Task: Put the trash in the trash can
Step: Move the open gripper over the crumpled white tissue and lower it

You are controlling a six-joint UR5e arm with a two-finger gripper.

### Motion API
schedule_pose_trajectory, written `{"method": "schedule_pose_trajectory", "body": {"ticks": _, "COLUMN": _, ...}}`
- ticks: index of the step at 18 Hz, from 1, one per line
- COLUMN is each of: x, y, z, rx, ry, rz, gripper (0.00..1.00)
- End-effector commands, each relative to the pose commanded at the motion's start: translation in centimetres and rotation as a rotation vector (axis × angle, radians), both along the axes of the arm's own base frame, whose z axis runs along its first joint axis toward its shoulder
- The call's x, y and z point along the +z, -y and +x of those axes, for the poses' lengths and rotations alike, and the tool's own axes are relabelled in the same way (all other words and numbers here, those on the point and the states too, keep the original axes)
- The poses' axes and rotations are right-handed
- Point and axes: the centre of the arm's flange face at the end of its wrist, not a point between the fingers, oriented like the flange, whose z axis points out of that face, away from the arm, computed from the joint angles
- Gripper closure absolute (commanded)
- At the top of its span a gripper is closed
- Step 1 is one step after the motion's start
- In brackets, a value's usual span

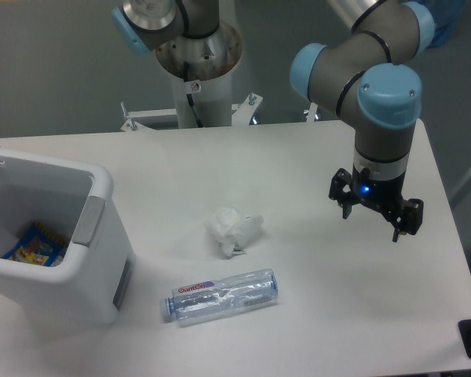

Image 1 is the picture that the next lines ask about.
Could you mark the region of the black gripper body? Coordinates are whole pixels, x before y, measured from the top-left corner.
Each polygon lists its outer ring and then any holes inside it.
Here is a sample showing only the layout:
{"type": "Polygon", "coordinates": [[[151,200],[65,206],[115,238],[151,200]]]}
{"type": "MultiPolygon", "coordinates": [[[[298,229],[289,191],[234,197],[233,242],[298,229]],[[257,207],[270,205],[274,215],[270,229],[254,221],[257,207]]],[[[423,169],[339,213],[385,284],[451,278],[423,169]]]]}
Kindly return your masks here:
{"type": "Polygon", "coordinates": [[[375,212],[380,213],[388,222],[395,222],[400,214],[403,200],[401,191],[405,172],[388,181],[372,180],[368,177],[369,170],[363,168],[358,171],[352,169],[352,180],[349,183],[348,215],[352,207],[361,204],[375,212]]]}

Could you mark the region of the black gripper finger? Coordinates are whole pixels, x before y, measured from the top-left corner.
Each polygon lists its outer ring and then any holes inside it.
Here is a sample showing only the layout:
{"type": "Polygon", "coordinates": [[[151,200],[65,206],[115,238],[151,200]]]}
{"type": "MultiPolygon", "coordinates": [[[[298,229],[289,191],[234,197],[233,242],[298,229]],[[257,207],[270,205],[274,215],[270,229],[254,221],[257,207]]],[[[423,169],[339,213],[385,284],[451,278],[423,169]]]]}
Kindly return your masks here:
{"type": "Polygon", "coordinates": [[[402,199],[395,218],[391,221],[394,232],[392,241],[397,242],[400,235],[414,236],[423,222],[423,201],[421,199],[402,199]]]}
{"type": "Polygon", "coordinates": [[[356,204],[356,196],[351,191],[352,175],[340,168],[332,177],[329,189],[329,198],[336,201],[342,210],[342,218],[347,219],[352,212],[352,206],[356,204]]]}

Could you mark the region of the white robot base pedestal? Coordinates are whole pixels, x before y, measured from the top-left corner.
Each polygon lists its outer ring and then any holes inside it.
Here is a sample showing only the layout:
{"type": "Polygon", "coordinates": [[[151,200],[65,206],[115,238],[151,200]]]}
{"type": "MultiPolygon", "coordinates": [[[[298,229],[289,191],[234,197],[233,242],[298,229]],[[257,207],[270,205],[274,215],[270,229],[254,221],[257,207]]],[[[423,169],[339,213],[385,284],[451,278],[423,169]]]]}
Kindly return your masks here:
{"type": "Polygon", "coordinates": [[[155,50],[170,78],[181,129],[232,125],[232,75],[242,51],[239,33],[224,21],[206,38],[181,35],[155,50]]]}

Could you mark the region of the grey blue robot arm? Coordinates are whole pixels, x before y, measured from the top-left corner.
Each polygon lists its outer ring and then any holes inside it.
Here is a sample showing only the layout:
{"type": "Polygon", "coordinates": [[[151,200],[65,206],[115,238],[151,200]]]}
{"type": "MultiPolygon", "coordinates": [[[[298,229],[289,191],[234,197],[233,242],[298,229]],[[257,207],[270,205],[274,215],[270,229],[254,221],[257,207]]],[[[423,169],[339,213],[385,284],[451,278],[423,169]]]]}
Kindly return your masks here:
{"type": "MultiPolygon", "coordinates": [[[[420,199],[402,195],[422,81],[407,62],[433,40],[434,20],[417,2],[333,1],[349,39],[334,48],[311,43],[290,67],[290,85],[355,131],[351,170],[339,170],[329,197],[348,217],[360,204],[378,212],[396,235],[414,235],[420,199]]],[[[138,55],[154,53],[173,82],[182,128],[232,125],[232,78],[242,56],[238,32],[216,1],[124,1],[111,13],[138,55]]]]}

